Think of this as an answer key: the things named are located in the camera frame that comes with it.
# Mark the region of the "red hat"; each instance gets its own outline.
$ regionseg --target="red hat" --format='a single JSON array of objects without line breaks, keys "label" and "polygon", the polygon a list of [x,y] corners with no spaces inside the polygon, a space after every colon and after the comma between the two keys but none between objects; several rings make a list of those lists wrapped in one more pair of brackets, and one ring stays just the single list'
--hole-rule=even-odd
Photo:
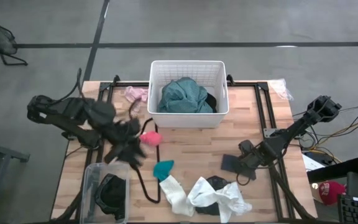
[{"label": "red hat", "polygon": [[318,187],[318,193],[325,205],[337,202],[337,196],[345,193],[345,186],[335,181],[325,181]]}]

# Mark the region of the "gray floor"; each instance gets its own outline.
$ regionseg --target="gray floor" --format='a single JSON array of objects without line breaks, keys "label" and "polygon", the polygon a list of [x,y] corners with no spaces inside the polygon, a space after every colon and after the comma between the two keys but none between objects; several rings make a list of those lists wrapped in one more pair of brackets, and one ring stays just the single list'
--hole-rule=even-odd
[{"label": "gray floor", "polygon": [[[0,24],[18,43],[91,43],[103,0],[0,0]],[[339,42],[358,41],[358,0],[111,1],[101,42]],[[12,162],[0,196],[0,223],[48,219],[67,142],[57,128],[30,122],[34,95],[64,95],[90,49],[19,49],[28,67],[0,62],[0,145],[31,153]],[[318,95],[358,106],[358,47],[243,49],[99,49],[91,80],[147,80],[153,60],[222,60],[238,80],[285,78],[294,113]],[[316,130],[345,127],[358,111]],[[342,159],[358,156],[358,131],[328,141]]]}]

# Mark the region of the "white sock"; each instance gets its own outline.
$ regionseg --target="white sock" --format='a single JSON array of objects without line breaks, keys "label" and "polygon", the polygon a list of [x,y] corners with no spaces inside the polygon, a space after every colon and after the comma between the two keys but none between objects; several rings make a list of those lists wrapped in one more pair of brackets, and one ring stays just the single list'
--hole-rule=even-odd
[{"label": "white sock", "polygon": [[169,203],[172,205],[172,212],[192,217],[195,211],[194,206],[186,203],[186,193],[171,175],[160,183],[161,189]]}]

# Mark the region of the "white cloth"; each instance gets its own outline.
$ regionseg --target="white cloth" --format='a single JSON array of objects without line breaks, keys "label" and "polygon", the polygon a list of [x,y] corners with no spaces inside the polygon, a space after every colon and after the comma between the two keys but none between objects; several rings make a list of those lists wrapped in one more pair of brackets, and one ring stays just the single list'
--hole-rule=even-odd
[{"label": "white cloth", "polygon": [[224,188],[215,191],[206,179],[200,177],[189,195],[187,204],[194,207],[208,207],[217,202],[221,223],[227,223],[232,212],[242,215],[252,210],[252,205],[242,199],[237,182],[227,184]]},{"label": "white cloth", "polygon": [[192,217],[195,211],[194,206],[187,204],[186,193],[171,175],[160,183],[161,189],[165,193],[165,197],[172,205],[172,212]]}]

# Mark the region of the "plastic container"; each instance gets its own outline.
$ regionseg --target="plastic container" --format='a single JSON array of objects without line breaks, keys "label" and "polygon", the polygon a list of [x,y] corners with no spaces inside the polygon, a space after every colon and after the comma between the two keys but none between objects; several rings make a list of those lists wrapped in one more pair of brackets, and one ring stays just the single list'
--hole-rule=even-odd
[{"label": "plastic container", "polygon": [[[190,77],[216,98],[217,113],[158,113],[162,88],[172,80]],[[161,128],[215,128],[229,112],[226,71],[220,61],[154,61],[150,69],[147,110]]]},{"label": "plastic container", "polygon": [[[94,201],[94,195],[107,174],[114,174],[121,179],[126,180],[126,198],[125,198],[125,219],[116,222],[114,215],[106,215]],[[82,193],[82,209],[80,215],[81,224],[111,224],[127,223],[129,214],[129,165],[121,162],[114,162],[110,165],[105,163],[96,163],[89,165],[84,173],[84,184]]]}]

